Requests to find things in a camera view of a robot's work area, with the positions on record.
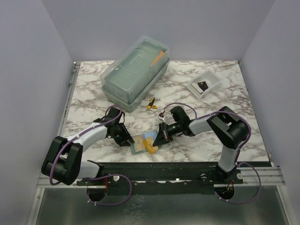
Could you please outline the green leather card holder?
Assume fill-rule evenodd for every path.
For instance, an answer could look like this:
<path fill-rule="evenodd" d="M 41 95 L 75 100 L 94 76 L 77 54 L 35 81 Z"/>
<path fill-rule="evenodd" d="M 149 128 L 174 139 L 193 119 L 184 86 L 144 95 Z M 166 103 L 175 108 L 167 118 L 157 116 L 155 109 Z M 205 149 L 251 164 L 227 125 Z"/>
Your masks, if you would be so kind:
<path fill-rule="evenodd" d="M 153 146 L 157 135 L 157 131 L 149 131 L 143 134 L 134 135 L 132 137 L 134 143 L 130 145 L 132 154 L 137 155 L 145 152 L 153 154 L 154 152 L 158 151 L 159 147 Z"/>

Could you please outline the gold credit card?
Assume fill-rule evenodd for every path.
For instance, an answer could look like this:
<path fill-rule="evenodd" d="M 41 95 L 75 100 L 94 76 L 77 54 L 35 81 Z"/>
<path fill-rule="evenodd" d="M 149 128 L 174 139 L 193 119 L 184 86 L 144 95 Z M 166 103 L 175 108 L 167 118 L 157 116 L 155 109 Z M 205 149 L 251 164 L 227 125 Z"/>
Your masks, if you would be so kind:
<path fill-rule="evenodd" d="M 153 146 L 154 140 L 153 140 L 153 138 L 151 136 L 148 137 L 148 138 L 146 138 L 145 140 L 143 140 L 143 144 L 144 144 L 146 150 L 150 154 L 153 154 L 154 152 L 156 152 L 158 150 L 157 146 Z"/>

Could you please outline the white card tray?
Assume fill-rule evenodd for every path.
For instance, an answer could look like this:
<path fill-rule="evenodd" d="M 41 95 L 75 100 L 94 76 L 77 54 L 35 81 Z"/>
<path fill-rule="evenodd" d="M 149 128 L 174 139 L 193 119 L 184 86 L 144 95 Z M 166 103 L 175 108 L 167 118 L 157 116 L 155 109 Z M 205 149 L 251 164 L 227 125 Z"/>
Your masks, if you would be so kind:
<path fill-rule="evenodd" d="M 221 79 L 211 69 L 199 74 L 187 84 L 187 89 L 197 98 L 202 99 L 221 86 Z"/>

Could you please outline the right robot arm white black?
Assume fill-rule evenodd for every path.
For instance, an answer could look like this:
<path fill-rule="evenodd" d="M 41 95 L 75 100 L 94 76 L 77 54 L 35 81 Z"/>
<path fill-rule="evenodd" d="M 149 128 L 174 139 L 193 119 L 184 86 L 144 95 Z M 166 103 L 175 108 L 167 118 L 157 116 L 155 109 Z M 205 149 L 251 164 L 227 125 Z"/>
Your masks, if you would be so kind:
<path fill-rule="evenodd" d="M 190 119 L 181 106 L 171 109 L 174 123 L 159 124 L 159 131 L 152 146 L 160 146 L 173 141 L 176 134 L 196 136 L 213 131 L 222 143 L 221 157 L 216 168 L 216 179 L 225 184 L 233 178 L 240 149 L 251 137 L 251 127 L 241 116 L 229 107 L 224 106 L 219 111 Z"/>

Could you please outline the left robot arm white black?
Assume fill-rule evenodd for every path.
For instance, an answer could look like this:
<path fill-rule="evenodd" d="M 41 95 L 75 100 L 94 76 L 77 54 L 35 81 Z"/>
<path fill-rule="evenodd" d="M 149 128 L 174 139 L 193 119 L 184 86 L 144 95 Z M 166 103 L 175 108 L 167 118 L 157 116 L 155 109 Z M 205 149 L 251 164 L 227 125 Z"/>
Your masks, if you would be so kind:
<path fill-rule="evenodd" d="M 113 139 L 120 147 L 129 147 L 134 140 L 124 122 L 125 113 L 118 105 L 110 106 L 102 118 L 98 118 L 83 131 L 52 140 L 41 167 L 41 173 L 49 177 L 51 185 L 71 185 L 77 179 L 88 179 L 93 185 L 103 182 L 103 166 L 88 160 L 82 161 L 83 153 L 96 142 Z"/>

